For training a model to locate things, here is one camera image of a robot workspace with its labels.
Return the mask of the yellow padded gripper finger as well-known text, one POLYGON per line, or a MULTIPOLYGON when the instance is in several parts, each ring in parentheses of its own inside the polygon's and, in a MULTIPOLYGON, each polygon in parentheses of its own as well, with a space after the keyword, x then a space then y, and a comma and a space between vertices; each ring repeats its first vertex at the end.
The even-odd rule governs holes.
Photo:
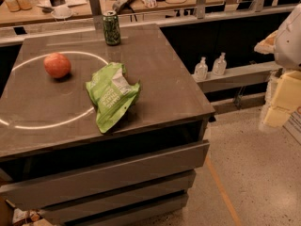
POLYGON ((275 39, 277 31, 272 32, 264 40, 258 42, 254 47, 254 51, 260 54, 273 54, 275 49, 275 39))
POLYGON ((273 132, 282 127, 301 105, 301 72, 271 73, 265 92, 259 129, 273 132))

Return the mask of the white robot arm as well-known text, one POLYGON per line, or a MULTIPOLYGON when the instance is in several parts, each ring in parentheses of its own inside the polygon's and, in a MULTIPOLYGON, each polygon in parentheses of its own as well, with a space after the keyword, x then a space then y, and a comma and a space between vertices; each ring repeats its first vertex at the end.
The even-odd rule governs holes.
POLYGON ((261 112, 260 129, 282 127, 301 105, 301 5, 298 4, 280 27, 254 48, 260 54, 273 54, 284 73, 271 75, 261 112))

